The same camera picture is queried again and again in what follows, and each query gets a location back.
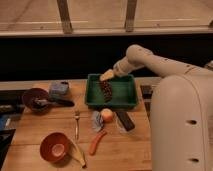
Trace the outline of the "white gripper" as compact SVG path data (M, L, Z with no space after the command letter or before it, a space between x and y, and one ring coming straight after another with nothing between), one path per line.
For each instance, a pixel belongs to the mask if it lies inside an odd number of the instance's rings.
M118 77L123 77L131 73L134 69L134 66L127 60L127 58L123 58L117 61L114 66L113 70L109 69L105 73L100 76L101 81L106 81L112 79L114 74Z

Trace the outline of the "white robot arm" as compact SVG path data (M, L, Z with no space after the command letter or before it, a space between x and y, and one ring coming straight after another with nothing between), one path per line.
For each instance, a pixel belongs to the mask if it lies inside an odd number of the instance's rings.
M208 129L213 71L131 45L100 79L123 77L142 67L161 77L151 97L152 171L213 171Z

